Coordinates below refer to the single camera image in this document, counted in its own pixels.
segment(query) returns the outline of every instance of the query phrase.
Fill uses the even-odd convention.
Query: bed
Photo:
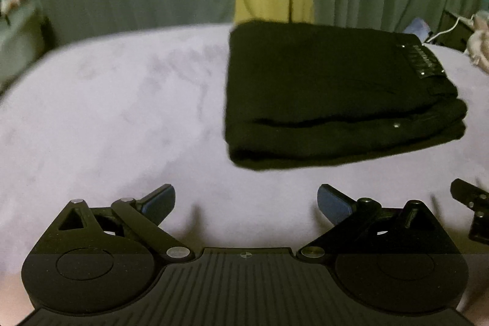
[[[70,199],[108,206],[164,183],[175,187],[177,201],[161,228],[197,251],[296,251],[331,227],[316,208],[323,183],[385,207],[420,199],[468,261],[460,309],[489,284],[489,247],[468,240],[473,213],[449,193],[455,178],[489,188],[487,75],[462,53],[429,46],[468,104],[461,140],[343,166],[255,172],[233,165],[223,139],[231,29],[85,40],[49,52],[9,88],[0,102],[0,290],[11,298],[0,303],[0,324],[29,312],[18,272]]]

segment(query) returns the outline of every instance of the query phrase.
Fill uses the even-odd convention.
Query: folded black clothing
[[[465,132],[465,103],[415,35],[253,20],[229,45],[225,138],[235,163],[343,163]]]

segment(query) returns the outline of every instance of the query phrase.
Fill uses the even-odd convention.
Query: metal rivet
[[[319,258],[324,256],[324,250],[318,246],[308,246],[301,250],[302,255],[308,258]]]
[[[168,257],[171,258],[184,258],[190,254],[190,250],[183,246],[174,246],[166,251]]]

